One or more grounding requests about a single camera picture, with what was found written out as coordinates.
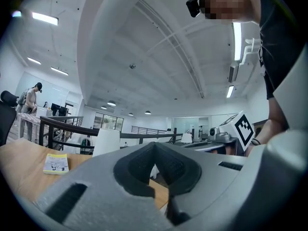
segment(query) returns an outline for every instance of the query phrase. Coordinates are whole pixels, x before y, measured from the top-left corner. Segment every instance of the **white chair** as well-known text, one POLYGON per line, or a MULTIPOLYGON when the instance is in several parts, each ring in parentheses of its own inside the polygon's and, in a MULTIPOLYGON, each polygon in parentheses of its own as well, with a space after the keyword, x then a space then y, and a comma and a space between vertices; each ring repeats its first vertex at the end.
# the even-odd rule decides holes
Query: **white chair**
POLYGON ((192 135, 190 133, 184 133, 181 139, 182 143, 192 143, 192 135))
POLYGON ((120 132, 112 129, 101 128, 93 151, 93 156, 120 150, 120 132))

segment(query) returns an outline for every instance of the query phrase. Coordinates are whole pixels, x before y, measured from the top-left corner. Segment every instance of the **wooden table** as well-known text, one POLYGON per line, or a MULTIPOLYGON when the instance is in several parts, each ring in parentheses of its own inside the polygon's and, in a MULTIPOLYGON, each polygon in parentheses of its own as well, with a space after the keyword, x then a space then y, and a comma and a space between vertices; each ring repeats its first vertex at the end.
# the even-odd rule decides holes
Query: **wooden table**
MULTIPOLYGON (((14 193, 33 202, 61 177, 43 173, 48 153, 65 154, 22 138, 0 147, 0 169, 14 193)), ((67 154, 69 169, 76 168, 91 157, 67 154)), ((155 203, 160 209, 168 202, 168 189, 152 180, 150 186, 155 189, 155 203)))

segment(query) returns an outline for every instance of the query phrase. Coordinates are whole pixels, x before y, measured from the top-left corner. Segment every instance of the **backpack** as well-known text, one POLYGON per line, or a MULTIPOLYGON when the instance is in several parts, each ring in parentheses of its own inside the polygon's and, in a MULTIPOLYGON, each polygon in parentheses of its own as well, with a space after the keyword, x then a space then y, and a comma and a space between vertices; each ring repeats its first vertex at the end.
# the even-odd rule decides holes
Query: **backpack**
POLYGON ((27 97, 27 93, 30 90, 30 88, 26 89, 23 94, 21 94, 20 99, 18 101, 19 105, 24 105, 26 103, 26 97, 27 97))

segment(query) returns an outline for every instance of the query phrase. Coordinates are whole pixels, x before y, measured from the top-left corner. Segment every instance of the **black shirt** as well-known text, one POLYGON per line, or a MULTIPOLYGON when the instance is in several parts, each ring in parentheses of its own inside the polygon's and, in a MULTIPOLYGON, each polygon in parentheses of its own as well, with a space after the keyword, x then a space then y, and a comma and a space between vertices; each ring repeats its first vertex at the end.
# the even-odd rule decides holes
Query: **black shirt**
POLYGON ((267 99, 273 97, 296 62, 305 40, 300 37, 296 18, 283 0, 260 0, 259 60, 265 67, 267 99))

